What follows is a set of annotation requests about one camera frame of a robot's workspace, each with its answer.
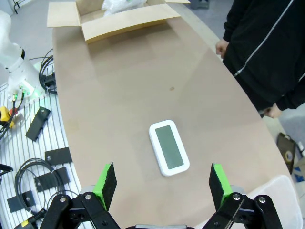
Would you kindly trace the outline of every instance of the jacket sleeve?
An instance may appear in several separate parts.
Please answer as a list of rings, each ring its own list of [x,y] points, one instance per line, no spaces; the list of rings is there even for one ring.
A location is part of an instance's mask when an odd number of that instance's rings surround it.
[[[231,10],[227,16],[227,22],[224,24],[224,40],[230,42],[232,33],[237,28],[244,13],[253,0],[234,0]]]
[[[305,103],[305,77],[298,83],[293,91],[288,92],[279,101],[277,107],[283,111],[285,109],[296,109]]]

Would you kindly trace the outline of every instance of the person's hand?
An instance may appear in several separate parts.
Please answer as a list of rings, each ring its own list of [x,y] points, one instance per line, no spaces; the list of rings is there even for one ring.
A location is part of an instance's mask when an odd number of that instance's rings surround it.
[[[221,56],[221,59],[224,58],[225,52],[227,51],[229,42],[225,41],[224,39],[220,40],[216,44],[216,54]]]
[[[265,116],[268,116],[268,117],[271,117],[271,118],[278,118],[279,116],[282,115],[282,112],[275,104],[273,104],[272,107],[269,107],[267,109],[264,110],[264,115]]]

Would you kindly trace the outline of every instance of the white device frame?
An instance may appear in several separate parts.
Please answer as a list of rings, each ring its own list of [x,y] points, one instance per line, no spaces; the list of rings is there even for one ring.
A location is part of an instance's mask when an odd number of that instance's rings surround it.
[[[182,161],[183,161],[183,165],[172,168],[172,169],[169,169],[166,164],[166,160],[165,160],[165,157],[164,157],[164,154],[163,154],[163,151],[162,151],[162,148],[161,148],[161,145],[160,145],[157,133],[156,133],[156,129],[167,126],[167,125],[169,125],[172,130],[173,136],[175,138],[176,144],[178,146],[178,149],[179,149]],[[180,135],[178,133],[176,124],[172,120],[165,120],[165,121],[162,121],[159,123],[152,124],[151,127],[149,128],[149,137],[151,139],[153,150],[156,154],[161,173],[164,176],[168,177],[168,176],[172,176],[177,173],[184,172],[190,167],[190,161],[186,155],[186,151],[183,146]]]

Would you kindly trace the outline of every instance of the brown tabletop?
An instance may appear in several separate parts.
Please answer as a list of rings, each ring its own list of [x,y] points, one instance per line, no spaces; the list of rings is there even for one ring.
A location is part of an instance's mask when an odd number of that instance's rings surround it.
[[[288,174],[251,102],[181,18],[87,45],[79,27],[54,29],[61,114],[81,185],[114,163],[110,213],[137,223],[195,226],[215,211],[208,178],[221,163],[246,192]],[[176,123],[190,168],[161,175],[151,124]]]

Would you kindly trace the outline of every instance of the black jacket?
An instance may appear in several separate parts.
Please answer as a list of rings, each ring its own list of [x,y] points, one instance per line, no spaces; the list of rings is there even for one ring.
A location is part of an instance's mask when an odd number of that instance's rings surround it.
[[[234,0],[224,28],[234,76],[281,110],[305,102],[305,0]]]

